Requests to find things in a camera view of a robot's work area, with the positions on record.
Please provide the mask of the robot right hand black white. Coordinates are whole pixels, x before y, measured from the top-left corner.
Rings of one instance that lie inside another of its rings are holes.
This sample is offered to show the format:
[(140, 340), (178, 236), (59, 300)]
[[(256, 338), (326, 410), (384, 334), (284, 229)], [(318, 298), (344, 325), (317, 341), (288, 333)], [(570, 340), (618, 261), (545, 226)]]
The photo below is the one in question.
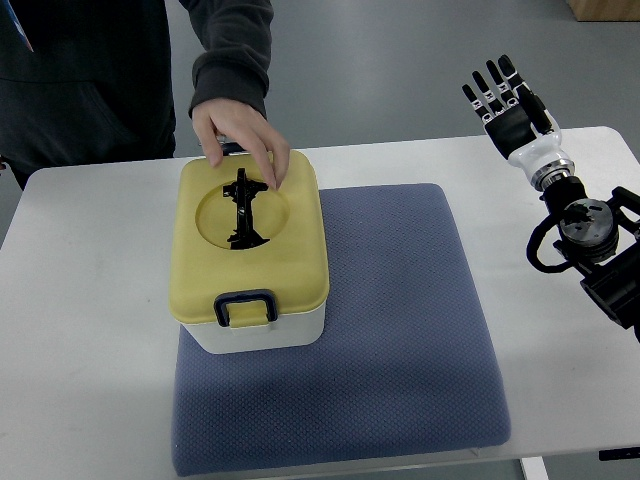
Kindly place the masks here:
[(475, 85), (462, 91), (500, 155), (539, 192), (572, 176), (575, 164), (562, 149), (559, 125), (509, 56), (487, 61), (486, 69), (493, 86), (474, 71)]

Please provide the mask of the person's bare hand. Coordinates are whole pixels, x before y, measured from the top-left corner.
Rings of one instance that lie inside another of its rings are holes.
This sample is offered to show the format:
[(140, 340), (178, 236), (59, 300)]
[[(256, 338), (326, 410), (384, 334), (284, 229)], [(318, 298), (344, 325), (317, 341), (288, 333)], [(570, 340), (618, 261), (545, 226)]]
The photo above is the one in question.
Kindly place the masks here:
[(194, 107), (191, 119), (211, 167), (219, 167), (223, 162), (218, 138), (226, 136), (253, 157), (263, 181), (270, 188), (280, 188), (289, 168), (290, 146), (261, 113), (242, 102), (218, 98)]

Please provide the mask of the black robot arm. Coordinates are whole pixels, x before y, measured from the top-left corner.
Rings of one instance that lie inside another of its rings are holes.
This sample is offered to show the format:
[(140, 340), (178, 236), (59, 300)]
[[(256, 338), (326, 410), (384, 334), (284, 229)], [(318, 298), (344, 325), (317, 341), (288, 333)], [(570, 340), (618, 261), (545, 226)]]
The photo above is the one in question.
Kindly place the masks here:
[[(639, 333), (639, 195), (618, 186), (606, 200), (587, 196), (581, 180), (557, 174), (538, 186), (548, 215), (526, 246), (526, 258), (536, 270), (558, 274), (570, 268), (580, 285), (606, 316), (625, 330)], [(543, 263), (538, 250), (547, 233), (558, 230), (553, 247), (564, 261)]]

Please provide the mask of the dark grey hoodie sleeve forearm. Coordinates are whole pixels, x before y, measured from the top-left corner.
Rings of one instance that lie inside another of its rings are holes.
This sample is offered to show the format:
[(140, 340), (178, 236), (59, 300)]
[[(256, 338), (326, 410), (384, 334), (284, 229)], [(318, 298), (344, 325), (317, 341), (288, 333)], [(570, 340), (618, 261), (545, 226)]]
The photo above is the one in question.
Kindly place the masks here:
[(271, 22), (269, 1), (183, 1), (204, 52), (192, 68), (190, 111), (209, 100), (228, 99), (266, 114)]

